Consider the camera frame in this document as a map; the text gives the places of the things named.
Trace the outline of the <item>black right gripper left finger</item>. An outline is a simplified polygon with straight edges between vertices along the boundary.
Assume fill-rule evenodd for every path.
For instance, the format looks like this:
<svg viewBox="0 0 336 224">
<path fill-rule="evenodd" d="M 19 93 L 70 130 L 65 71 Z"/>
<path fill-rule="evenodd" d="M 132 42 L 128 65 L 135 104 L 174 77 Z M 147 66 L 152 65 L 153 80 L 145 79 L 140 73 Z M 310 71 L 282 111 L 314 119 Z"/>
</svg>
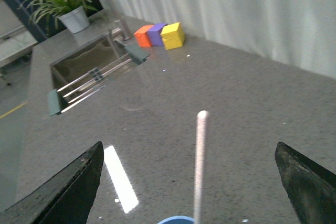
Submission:
<svg viewBox="0 0 336 224">
<path fill-rule="evenodd" d="M 1 223 L 86 223 L 100 185 L 98 141 L 31 194 L 1 212 Z"/>
</svg>

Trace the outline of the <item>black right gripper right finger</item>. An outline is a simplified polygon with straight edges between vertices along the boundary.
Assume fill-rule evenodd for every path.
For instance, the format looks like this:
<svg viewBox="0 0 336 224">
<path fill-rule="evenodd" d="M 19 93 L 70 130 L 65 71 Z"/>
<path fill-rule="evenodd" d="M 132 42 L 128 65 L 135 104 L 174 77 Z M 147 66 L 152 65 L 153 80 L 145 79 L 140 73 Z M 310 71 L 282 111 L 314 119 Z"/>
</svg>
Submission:
<svg viewBox="0 0 336 224">
<path fill-rule="evenodd" d="M 335 174 L 284 142 L 275 161 L 300 223 L 335 223 Z"/>
</svg>

